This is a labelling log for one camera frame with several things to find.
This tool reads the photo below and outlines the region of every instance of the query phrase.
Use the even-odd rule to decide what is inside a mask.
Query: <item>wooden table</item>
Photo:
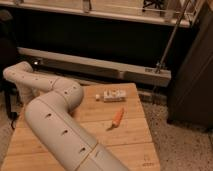
[[[127,92],[125,102],[95,101],[95,94],[109,89]],[[85,97],[72,116],[117,156],[131,171],[158,171],[155,151],[143,107],[135,84],[95,85],[84,87]],[[125,114],[119,128],[106,131],[121,107]],[[24,121],[23,112],[17,122],[2,171],[64,171],[40,143]]]

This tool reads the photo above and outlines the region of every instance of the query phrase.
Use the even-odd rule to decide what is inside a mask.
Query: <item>black panel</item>
[[[20,46],[155,67],[172,27],[8,8]],[[196,34],[181,28],[168,56],[173,73]]]

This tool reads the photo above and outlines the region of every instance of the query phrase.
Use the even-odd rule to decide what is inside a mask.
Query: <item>orange carrot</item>
[[[123,118],[124,115],[124,108],[122,107],[114,116],[113,120],[112,120],[112,124],[114,125],[114,127],[118,127],[121,123],[121,120]]]

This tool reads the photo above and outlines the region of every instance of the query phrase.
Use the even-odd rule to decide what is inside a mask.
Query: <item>metal rod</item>
[[[157,64],[156,73],[159,73],[160,70],[162,69],[163,65],[164,65],[164,62],[165,62],[166,57],[168,55],[169,49],[171,48],[172,42],[173,42],[174,37],[175,37],[175,35],[177,33],[177,29],[180,26],[181,20],[182,20],[184,14],[185,14],[186,8],[187,8],[187,6],[188,6],[190,1],[191,0],[185,0],[185,2],[184,2],[184,5],[183,5],[183,7],[181,9],[181,12],[180,12],[180,15],[178,16],[178,19],[177,19],[177,22],[175,24],[175,27],[174,27],[174,29],[172,31],[172,34],[171,34],[171,36],[169,38],[169,41],[167,43],[166,49],[164,51],[164,54],[163,54],[160,62]]]

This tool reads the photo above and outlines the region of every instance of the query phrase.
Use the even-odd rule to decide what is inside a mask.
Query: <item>terrazzo floor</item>
[[[0,166],[13,133],[0,93]],[[13,111],[19,112],[15,97]],[[202,128],[187,124],[168,125],[167,107],[143,102],[144,111],[160,159],[162,171],[212,171],[213,150]]]

